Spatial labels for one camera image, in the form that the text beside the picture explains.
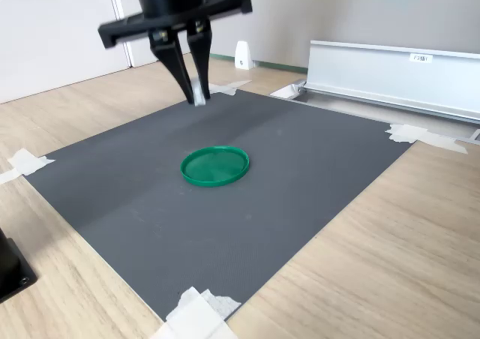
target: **screw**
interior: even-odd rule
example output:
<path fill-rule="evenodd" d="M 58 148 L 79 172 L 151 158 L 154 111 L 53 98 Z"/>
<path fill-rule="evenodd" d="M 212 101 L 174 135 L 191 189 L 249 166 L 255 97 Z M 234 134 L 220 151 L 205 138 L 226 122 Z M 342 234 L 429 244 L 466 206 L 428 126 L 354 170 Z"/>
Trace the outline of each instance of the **screw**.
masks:
<path fill-rule="evenodd" d="M 199 20 L 195 22 L 195 30 L 197 33 L 203 32 L 203 24 Z"/>
<path fill-rule="evenodd" d="M 167 33 L 166 30 L 157 30 L 157 31 L 154 31 L 153 34 L 152 34 L 152 37 L 153 37 L 154 40 L 156 40 L 156 41 L 159 41 L 159 40 L 168 41 L 168 33 Z"/>

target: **white tape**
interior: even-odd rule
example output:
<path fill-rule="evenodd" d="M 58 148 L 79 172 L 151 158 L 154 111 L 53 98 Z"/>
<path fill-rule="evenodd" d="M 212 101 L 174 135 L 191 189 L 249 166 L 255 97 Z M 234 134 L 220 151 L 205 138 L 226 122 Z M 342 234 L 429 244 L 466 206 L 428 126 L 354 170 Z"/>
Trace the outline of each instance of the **white tape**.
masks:
<path fill-rule="evenodd" d="M 13 157 L 8 159 L 8 162 L 13 169 L 0 174 L 0 184 L 14 180 L 21 175 L 29 176 L 47 164 L 53 163 L 54 160 L 47 159 L 47 157 L 35 157 L 27 149 L 21 148 Z"/>
<path fill-rule="evenodd" d="M 208 88 L 210 89 L 210 94 L 224 93 L 227 95 L 235 95 L 237 88 L 249 82 L 251 82 L 251 80 L 244 80 L 241 82 L 231 82 L 230 84 L 227 84 L 227 85 L 215 85 L 215 84 L 209 83 Z"/>
<path fill-rule="evenodd" d="M 390 127 L 391 128 L 389 130 L 386 130 L 385 132 L 390 133 L 390 139 L 394 140 L 395 142 L 414 143 L 416 140 L 420 140 L 421 142 L 430 144 L 431 146 L 436 146 L 438 148 L 444 148 L 452 150 L 454 152 L 468 154 L 467 150 L 463 146 L 458 145 L 455 142 L 455 139 L 430 133 L 427 129 L 423 127 L 413 127 L 406 124 L 390 124 Z"/>
<path fill-rule="evenodd" d="M 204 291 L 202 297 L 220 315 L 222 320 L 225 320 L 241 304 L 229 296 L 215 296 L 210 292 L 210 289 Z"/>
<path fill-rule="evenodd" d="M 206 298 L 214 302 L 217 309 L 221 308 L 222 314 Z M 166 316 L 166 322 L 151 339 L 238 339 L 224 318 L 239 305 L 231 298 L 215 297 L 209 290 L 200 295 L 191 287 L 181 295 L 178 306 Z"/>

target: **gray mat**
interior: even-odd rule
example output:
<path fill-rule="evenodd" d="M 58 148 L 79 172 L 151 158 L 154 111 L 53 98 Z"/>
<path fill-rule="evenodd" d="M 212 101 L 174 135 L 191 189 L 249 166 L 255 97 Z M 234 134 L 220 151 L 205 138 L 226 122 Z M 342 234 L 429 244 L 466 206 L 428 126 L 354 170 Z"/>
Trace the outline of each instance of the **gray mat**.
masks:
<path fill-rule="evenodd" d="M 237 91 L 54 151 L 26 178 L 165 319 L 192 286 L 245 303 L 410 147 L 387 129 Z M 215 145 L 244 149 L 250 171 L 224 187 L 188 184 L 182 160 Z"/>

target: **wooden floor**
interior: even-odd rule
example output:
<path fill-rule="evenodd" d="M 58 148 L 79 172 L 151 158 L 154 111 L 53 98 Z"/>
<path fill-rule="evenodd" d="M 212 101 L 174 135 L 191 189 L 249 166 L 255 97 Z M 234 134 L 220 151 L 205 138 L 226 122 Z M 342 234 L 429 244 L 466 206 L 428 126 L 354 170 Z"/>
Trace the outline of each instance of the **wooden floor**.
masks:
<path fill-rule="evenodd" d="M 191 58 L 187 57 L 191 69 Z M 211 60 L 268 94 L 303 77 Z M 184 100 L 161 64 L 0 105 L 0 172 Z M 480 338 L 480 146 L 417 142 L 229 320 L 239 338 Z M 39 275 L 0 304 L 0 338 L 149 338 L 161 320 L 24 179 L 0 227 Z"/>

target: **green lid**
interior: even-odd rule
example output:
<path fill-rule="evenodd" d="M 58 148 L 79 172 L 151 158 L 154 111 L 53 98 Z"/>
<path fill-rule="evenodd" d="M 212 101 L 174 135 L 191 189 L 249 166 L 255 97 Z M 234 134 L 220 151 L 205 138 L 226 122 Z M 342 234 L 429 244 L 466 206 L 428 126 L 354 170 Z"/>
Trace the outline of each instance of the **green lid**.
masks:
<path fill-rule="evenodd" d="M 180 166 L 185 180 L 200 187 L 220 187 L 239 180 L 250 161 L 243 150 L 233 146 L 211 146 L 194 151 Z"/>

